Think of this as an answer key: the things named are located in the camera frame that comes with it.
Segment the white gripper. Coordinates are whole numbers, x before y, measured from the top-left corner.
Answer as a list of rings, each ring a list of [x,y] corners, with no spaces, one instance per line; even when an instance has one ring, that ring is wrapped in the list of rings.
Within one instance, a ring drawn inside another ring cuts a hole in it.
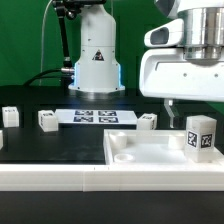
[[[175,19],[147,32],[139,89],[164,98],[170,127],[179,126],[173,99],[224,102],[224,27]]]

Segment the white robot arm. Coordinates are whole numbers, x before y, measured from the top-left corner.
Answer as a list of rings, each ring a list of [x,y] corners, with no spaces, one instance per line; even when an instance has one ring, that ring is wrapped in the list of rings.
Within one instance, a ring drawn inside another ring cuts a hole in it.
[[[154,0],[171,21],[144,36],[143,96],[224,102],[224,0]],[[102,6],[85,7],[81,55],[70,88],[92,98],[122,90],[115,59],[116,23]]]

